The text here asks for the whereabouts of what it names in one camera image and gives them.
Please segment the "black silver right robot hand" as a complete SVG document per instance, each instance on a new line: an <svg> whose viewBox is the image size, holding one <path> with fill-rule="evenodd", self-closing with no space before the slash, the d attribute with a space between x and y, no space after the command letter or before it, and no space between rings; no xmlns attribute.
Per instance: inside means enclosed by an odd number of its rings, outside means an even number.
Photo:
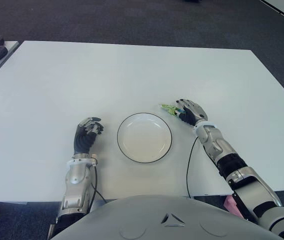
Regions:
<svg viewBox="0 0 284 240"><path fill-rule="evenodd" d="M208 120L206 112L197 103L187 99L177 100L176 103L180 109L180 111L176 112L176 115L183 122L195 126L199 122Z"/></svg>

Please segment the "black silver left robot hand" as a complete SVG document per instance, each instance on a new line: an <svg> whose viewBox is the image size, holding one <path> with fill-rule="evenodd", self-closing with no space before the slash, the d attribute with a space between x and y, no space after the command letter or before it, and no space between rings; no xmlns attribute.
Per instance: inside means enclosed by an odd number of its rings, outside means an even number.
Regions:
<svg viewBox="0 0 284 240"><path fill-rule="evenodd" d="M74 136L74 154L88 154L97 135L100 135L104 127L98 117L88 117L78 125Z"/></svg>

